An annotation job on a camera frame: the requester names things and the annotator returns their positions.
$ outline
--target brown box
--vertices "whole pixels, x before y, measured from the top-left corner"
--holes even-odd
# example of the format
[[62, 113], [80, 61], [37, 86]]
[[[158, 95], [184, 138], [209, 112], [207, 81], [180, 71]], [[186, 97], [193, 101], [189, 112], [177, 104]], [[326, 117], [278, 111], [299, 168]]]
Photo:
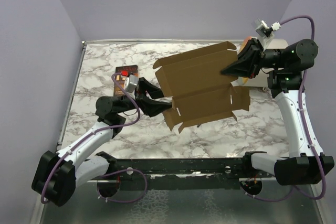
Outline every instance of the brown box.
[[156, 77], [165, 97], [173, 107], [163, 112], [170, 130], [179, 123], [185, 127], [235, 117], [233, 110], [249, 110], [249, 87], [231, 85], [234, 76], [220, 70], [237, 60], [236, 47], [226, 41], [157, 60], [161, 67]]

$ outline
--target white marble surface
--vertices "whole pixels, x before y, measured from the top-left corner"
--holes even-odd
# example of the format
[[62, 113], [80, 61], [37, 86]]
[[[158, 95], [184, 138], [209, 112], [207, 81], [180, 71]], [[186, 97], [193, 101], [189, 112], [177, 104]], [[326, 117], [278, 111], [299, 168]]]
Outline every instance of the white marble surface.
[[[73, 98], [62, 147], [82, 136], [97, 120], [95, 103], [113, 95], [111, 75], [117, 66], [139, 66], [139, 75], [158, 85], [152, 66], [160, 58], [208, 44], [92, 44], [86, 54]], [[117, 137], [96, 152], [117, 158], [240, 157], [246, 151], [288, 155], [286, 131], [280, 111], [268, 91], [251, 88], [250, 111], [235, 111], [233, 118], [171, 132], [163, 115], [142, 115], [136, 125], [124, 127]], [[127, 121], [134, 116], [126, 116]]]

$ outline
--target gray floor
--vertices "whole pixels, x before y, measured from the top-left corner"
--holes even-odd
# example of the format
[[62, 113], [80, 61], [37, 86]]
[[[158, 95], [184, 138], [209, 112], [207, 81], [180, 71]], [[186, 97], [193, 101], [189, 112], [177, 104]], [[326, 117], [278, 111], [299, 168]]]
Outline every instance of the gray floor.
[[[280, 198], [289, 187], [265, 181], [261, 196]], [[122, 192], [120, 198], [139, 192]], [[133, 204], [117, 204], [97, 199], [96, 183], [79, 187], [63, 206], [48, 204], [41, 223], [131, 223], [131, 224], [299, 224], [322, 223], [316, 202], [298, 192], [290, 199], [268, 203], [251, 199], [241, 190], [152, 190]]]

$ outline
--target red object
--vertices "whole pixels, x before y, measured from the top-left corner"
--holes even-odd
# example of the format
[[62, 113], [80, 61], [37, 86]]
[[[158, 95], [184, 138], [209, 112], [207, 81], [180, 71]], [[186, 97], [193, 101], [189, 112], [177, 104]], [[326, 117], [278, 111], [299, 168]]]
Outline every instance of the red object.
[[122, 76], [126, 76], [126, 77], [127, 77], [127, 76], [128, 76], [128, 72], [127, 72], [127, 71], [125, 71], [125, 70], [123, 70], [123, 71], [121, 71], [121, 75], [122, 75]]

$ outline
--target brown cardboard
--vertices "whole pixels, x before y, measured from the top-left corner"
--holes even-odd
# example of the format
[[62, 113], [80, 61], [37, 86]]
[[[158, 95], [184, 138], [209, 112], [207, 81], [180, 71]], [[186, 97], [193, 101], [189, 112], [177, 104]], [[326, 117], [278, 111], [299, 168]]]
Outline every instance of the brown cardboard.
[[249, 110], [248, 87], [233, 87], [237, 77], [224, 76], [220, 70], [237, 60], [236, 47], [226, 41], [157, 60], [153, 69], [163, 94], [173, 96], [171, 109], [163, 112], [170, 130], [216, 121]]

